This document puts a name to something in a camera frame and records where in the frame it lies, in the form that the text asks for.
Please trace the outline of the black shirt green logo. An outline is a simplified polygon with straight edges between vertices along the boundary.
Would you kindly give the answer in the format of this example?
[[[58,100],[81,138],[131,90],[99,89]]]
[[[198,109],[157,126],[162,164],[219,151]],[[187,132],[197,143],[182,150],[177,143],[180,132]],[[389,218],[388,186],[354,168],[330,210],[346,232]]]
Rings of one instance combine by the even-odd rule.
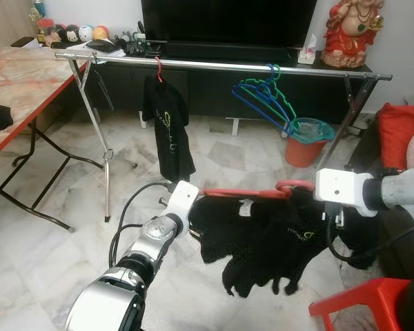
[[[181,92],[156,75],[147,76],[144,79],[141,120],[154,122],[160,174],[171,182],[188,181],[197,169],[186,132],[188,106]]]

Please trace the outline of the black white round doll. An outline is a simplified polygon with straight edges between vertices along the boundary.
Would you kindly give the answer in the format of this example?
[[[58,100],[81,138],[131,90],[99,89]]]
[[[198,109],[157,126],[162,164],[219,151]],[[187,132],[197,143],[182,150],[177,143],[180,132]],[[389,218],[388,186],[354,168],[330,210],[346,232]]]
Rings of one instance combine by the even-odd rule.
[[[77,25],[68,25],[62,29],[59,33],[61,35],[61,40],[69,44],[78,44],[81,43],[81,37],[79,35],[79,26]]]

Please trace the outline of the white papers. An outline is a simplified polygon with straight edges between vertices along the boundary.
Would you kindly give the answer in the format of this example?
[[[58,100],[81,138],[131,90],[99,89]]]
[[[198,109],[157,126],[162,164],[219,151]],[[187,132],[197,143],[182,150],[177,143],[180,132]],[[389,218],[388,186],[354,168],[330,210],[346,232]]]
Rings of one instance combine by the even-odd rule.
[[[97,56],[124,57],[127,54],[124,50],[122,50],[122,48],[118,48],[116,46],[91,48],[85,44],[81,44],[78,46],[71,46],[69,50],[83,50],[88,54],[90,54],[91,52],[96,52]]]

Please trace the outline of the white tissue pack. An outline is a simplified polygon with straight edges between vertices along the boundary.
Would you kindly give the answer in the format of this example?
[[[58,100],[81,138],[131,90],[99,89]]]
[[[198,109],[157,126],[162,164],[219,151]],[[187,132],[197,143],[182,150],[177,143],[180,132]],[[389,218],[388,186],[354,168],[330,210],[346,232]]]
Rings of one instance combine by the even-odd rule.
[[[317,35],[309,36],[304,47],[297,54],[297,62],[299,64],[314,64],[317,58]]]

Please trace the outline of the red laughing Buddha statue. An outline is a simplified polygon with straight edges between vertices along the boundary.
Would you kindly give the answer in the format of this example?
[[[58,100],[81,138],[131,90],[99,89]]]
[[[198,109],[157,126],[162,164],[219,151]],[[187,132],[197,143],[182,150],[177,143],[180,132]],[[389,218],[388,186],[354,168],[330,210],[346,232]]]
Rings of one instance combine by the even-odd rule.
[[[339,0],[329,12],[326,23],[326,48],[322,61],[334,68],[364,66],[366,48],[374,44],[382,29],[380,15],[386,0]]]

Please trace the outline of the black television console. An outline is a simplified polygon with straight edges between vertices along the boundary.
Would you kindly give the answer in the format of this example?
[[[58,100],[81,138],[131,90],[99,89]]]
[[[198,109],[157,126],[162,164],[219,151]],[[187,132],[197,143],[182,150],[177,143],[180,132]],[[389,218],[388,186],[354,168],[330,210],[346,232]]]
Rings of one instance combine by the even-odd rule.
[[[116,110],[132,113],[143,110],[144,79],[156,74],[155,67],[104,63],[94,64],[91,69],[97,69],[105,79]],[[243,79],[266,79],[269,73],[163,68],[161,76],[181,92],[190,114],[261,119],[260,114],[233,95],[231,88]],[[362,82],[356,78],[346,84],[336,77],[282,75],[277,86],[298,116],[320,119],[337,126],[348,114],[348,93],[355,97],[362,88]],[[106,110],[99,86],[92,76],[88,78],[87,89],[92,106]]]

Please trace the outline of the red cushion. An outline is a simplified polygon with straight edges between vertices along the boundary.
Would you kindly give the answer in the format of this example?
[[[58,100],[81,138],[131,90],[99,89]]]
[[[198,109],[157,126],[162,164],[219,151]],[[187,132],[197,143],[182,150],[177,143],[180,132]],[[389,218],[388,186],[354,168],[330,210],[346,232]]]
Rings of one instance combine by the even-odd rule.
[[[408,147],[414,138],[414,106],[384,104],[377,113],[380,157],[385,168],[408,168]]]

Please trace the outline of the black soundbar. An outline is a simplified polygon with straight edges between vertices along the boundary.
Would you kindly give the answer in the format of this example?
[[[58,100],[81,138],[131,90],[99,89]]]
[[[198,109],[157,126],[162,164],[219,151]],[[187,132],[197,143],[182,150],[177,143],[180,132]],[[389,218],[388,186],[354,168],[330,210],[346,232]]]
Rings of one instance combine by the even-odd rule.
[[[262,63],[295,62],[295,50],[274,46],[229,43],[167,41],[163,55],[169,58],[207,58]]]

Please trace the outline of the black sweater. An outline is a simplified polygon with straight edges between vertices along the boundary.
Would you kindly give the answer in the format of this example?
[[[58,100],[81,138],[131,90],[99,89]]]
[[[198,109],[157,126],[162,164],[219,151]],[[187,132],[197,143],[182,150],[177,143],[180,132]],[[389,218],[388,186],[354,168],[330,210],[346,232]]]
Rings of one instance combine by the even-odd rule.
[[[210,264],[228,258],[221,281],[229,296],[245,299],[255,286],[293,295],[311,259],[327,249],[324,204],[295,187],[285,199],[203,197],[189,212],[189,229]]]

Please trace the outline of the orange bin green liner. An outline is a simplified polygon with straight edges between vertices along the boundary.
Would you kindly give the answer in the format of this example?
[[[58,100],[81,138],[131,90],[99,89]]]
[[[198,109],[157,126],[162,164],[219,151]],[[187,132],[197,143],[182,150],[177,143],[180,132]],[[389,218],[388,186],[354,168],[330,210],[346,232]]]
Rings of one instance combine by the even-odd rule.
[[[319,119],[298,117],[290,127],[284,157],[296,168],[311,166],[323,147],[335,137],[333,126]]]

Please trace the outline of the black flat screen television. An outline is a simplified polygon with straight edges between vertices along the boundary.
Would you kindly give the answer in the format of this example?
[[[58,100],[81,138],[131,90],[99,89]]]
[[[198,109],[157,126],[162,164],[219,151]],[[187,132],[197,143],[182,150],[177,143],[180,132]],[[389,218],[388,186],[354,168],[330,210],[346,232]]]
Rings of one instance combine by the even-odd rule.
[[[141,0],[150,40],[302,47],[317,0]]]

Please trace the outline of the red plastic hanger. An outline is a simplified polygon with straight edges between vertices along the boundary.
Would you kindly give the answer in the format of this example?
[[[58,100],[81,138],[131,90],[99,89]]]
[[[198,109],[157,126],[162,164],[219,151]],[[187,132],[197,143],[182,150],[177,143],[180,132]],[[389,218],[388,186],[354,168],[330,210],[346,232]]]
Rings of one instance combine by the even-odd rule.
[[[163,83],[165,82],[163,80],[163,77],[161,76],[162,74],[162,63],[161,63],[161,59],[159,57],[154,57],[155,63],[157,64],[157,72],[155,75],[155,78],[158,82]]]
[[[277,182],[270,190],[204,188],[199,190],[199,193],[207,197],[288,199],[293,195],[293,188],[314,190],[315,185],[305,180],[285,180]]]

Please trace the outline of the light wooden cabinet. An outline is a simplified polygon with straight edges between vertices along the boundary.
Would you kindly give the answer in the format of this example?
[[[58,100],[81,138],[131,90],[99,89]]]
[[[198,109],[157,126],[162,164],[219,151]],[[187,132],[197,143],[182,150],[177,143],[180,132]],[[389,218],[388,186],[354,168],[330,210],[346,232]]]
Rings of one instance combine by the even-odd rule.
[[[32,0],[0,0],[0,46],[10,46],[24,36],[35,36],[30,18]]]

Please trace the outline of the pink marble folding table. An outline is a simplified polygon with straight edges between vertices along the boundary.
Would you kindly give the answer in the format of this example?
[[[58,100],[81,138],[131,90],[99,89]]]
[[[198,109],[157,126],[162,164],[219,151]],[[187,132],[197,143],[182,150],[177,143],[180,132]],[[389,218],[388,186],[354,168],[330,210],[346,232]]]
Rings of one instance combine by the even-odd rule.
[[[87,65],[83,60],[72,60],[68,63],[66,58],[56,57],[55,52],[50,48],[0,47],[0,106],[9,107],[12,117],[11,126],[0,130],[0,152],[25,129],[30,130],[30,150],[12,161],[12,172],[0,183],[0,197],[28,214],[54,223],[68,232],[75,232],[75,228],[37,211],[37,205],[68,166],[69,161],[89,163],[97,168],[103,168],[103,165],[65,151],[37,127],[37,117],[66,89],[66,86],[69,86],[72,80],[80,78]],[[65,158],[41,190],[36,201],[27,205],[7,193],[5,187],[33,157],[37,141],[46,142]]]

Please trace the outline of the red plastic stool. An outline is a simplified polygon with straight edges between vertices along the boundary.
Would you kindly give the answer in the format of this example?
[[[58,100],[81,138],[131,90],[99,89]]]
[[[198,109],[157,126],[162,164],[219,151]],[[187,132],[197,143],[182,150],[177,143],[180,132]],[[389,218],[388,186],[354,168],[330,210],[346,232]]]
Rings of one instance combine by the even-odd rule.
[[[406,279],[371,279],[352,289],[311,303],[308,307],[309,315],[320,317],[326,331],[334,331],[331,313],[356,305],[365,305],[370,309],[378,331],[403,331],[397,322],[397,300],[409,283]]]

